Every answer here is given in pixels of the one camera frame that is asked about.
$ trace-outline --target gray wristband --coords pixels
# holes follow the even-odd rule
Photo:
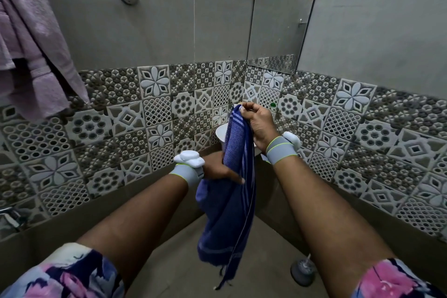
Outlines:
[[[203,168],[193,168],[186,164],[177,164],[170,174],[182,177],[186,180],[188,186],[191,187],[197,185],[203,178]]]
[[[272,165],[275,165],[281,159],[288,156],[296,156],[293,144],[284,137],[276,137],[267,146],[267,159]]]

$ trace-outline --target blue towel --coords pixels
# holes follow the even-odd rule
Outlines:
[[[245,179],[240,185],[230,179],[202,180],[196,200],[208,216],[208,223],[197,245],[201,261],[222,266],[223,284],[234,278],[247,244],[254,217],[253,133],[237,105],[228,120],[223,163]]]

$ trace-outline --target person's right hand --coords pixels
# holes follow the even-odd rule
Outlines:
[[[245,119],[250,121],[254,143],[265,154],[265,150],[271,141],[279,137],[273,122],[272,113],[259,104],[251,102],[243,102],[241,104],[240,113]]]

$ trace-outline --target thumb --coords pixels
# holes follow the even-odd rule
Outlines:
[[[238,184],[243,185],[245,183],[245,179],[230,168],[227,169],[227,177]]]
[[[248,119],[248,120],[254,119],[254,115],[256,114],[253,111],[246,110],[246,108],[244,108],[243,106],[240,107],[239,112],[240,112],[240,114],[242,114],[244,119]]]

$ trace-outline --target forearm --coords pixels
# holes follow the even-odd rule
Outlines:
[[[106,256],[129,287],[187,192],[183,178],[166,175],[97,224],[78,243]]]
[[[274,165],[332,297],[348,297],[368,268],[395,257],[383,239],[298,157]]]

